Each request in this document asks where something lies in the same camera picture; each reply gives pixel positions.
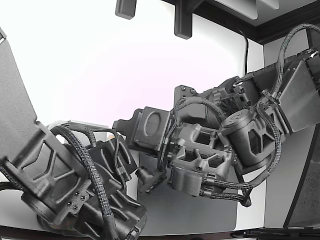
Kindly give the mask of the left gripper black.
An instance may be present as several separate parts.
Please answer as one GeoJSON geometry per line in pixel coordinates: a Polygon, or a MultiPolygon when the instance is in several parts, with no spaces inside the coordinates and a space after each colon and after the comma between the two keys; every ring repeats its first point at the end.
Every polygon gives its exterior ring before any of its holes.
{"type": "MultiPolygon", "coordinates": [[[[99,140],[95,143],[94,147],[92,145],[87,145],[86,149],[94,162],[102,165],[117,181],[120,181],[121,177],[115,167],[115,147],[116,139],[113,138],[108,141],[99,140]]],[[[131,180],[131,174],[137,169],[137,164],[123,138],[119,139],[117,164],[124,180],[131,180]]]]}

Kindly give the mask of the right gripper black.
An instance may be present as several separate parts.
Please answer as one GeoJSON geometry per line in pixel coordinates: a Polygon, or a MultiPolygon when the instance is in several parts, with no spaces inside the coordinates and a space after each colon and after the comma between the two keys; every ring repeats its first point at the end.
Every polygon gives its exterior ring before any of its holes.
{"type": "Polygon", "coordinates": [[[159,151],[169,125],[170,116],[170,111],[145,107],[138,122],[136,132],[135,128],[132,127],[137,121],[134,117],[128,120],[116,120],[112,128],[121,135],[132,135],[135,133],[133,138],[135,144],[142,148],[159,151]]]}

